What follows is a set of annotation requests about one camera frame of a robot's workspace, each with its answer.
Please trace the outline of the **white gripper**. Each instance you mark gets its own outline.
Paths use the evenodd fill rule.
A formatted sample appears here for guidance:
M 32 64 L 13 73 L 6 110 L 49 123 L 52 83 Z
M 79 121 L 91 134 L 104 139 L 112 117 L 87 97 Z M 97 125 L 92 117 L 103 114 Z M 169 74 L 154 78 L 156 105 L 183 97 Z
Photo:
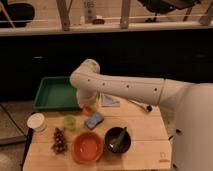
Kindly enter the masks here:
M 78 90 L 76 93 L 77 102 L 80 108 L 85 106 L 94 108 L 98 97 L 97 92 Z

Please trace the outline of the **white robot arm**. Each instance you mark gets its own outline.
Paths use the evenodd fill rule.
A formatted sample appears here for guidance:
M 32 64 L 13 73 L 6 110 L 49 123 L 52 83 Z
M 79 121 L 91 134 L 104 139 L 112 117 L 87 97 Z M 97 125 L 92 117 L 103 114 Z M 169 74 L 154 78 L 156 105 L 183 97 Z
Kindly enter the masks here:
M 213 83 L 107 76 L 93 59 L 71 73 L 70 83 L 81 105 L 104 93 L 173 111 L 171 171 L 213 171 Z

